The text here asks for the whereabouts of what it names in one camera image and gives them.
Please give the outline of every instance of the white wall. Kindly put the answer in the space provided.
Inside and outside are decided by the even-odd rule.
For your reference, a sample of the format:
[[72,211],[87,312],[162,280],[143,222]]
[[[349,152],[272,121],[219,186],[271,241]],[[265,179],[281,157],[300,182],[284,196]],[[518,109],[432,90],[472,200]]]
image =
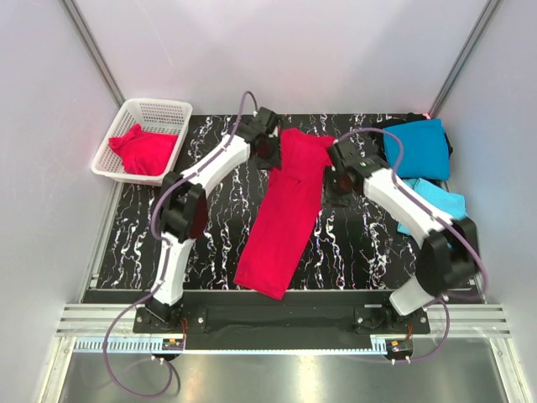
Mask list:
[[111,190],[89,166],[116,107],[60,2],[1,9],[0,394],[25,403],[85,277]]
[[427,111],[485,0],[77,0],[126,97]]
[[490,270],[537,397],[537,25],[534,0],[503,2],[441,110]]

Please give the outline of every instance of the reflective surface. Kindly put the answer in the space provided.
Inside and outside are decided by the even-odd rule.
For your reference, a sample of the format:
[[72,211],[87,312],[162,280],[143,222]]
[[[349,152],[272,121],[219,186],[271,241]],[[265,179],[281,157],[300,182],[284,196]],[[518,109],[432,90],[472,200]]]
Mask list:
[[[431,341],[417,340],[415,356],[430,351]],[[142,358],[111,356],[126,386],[157,392],[168,371],[148,362],[121,373]],[[349,357],[185,355],[173,362],[180,377],[159,402],[506,402],[492,351],[485,340],[449,340],[423,363],[370,364]],[[100,354],[75,353],[62,402],[146,401],[122,392],[109,380]]]

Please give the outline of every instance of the marble pattern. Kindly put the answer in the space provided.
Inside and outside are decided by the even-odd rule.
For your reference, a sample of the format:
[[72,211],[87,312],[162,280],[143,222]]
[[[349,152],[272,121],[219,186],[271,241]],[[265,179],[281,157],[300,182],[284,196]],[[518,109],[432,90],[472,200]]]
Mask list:
[[[314,136],[341,136],[390,118],[385,114],[288,115],[285,128]],[[175,168],[182,171],[214,148],[230,130],[232,116],[194,116]],[[352,142],[362,155],[378,150],[367,135]],[[236,290],[233,276],[263,200],[269,173],[253,162],[236,168],[209,198],[210,221],[196,240],[186,289]],[[125,185],[102,262],[97,288],[148,289],[154,282],[160,244],[149,231],[159,189]],[[414,272],[417,245],[396,232],[397,223],[375,203],[356,196],[351,207],[325,207],[289,285],[290,289],[384,289],[402,285]]]

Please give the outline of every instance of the light blue cloth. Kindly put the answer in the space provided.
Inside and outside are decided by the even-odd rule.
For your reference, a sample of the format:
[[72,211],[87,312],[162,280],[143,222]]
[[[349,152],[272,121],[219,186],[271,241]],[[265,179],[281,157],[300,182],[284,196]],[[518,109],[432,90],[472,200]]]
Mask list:
[[[443,212],[451,214],[456,220],[461,220],[467,216],[466,205],[463,195],[457,195],[456,193],[450,193],[438,186],[433,185],[425,179],[410,179],[404,181],[410,186],[416,193],[426,199],[430,204],[439,208]],[[397,226],[397,230],[400,233],[410,235],[409,230],[401,223]]]
[[[450,179],[450,153],[440,119],[420,120],[386,128],[401,140],[404,157],[397,169],[401,178]],[[397,142],[384,135],[384,148],[389,166],[399,156]]]

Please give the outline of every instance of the white laundry basket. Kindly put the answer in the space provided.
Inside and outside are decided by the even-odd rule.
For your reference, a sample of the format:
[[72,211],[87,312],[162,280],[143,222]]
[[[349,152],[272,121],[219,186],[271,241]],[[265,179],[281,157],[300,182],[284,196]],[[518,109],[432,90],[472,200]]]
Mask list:
[[[107,136],[102,140],[101,147],[91,164],[91,170],[97,175],[104,175],[118,182],[161,186],[164,176],[174,169],[181,146],[185,142],[191,114],[192,105],[186,102],[153,98],[127,100],[108,129]],[[136,123],[142,126],[142,130],[148,132],[179,137],[162,175],[128,174],[123,168],[121,158],[108,146],[109,138],[122,137]]]

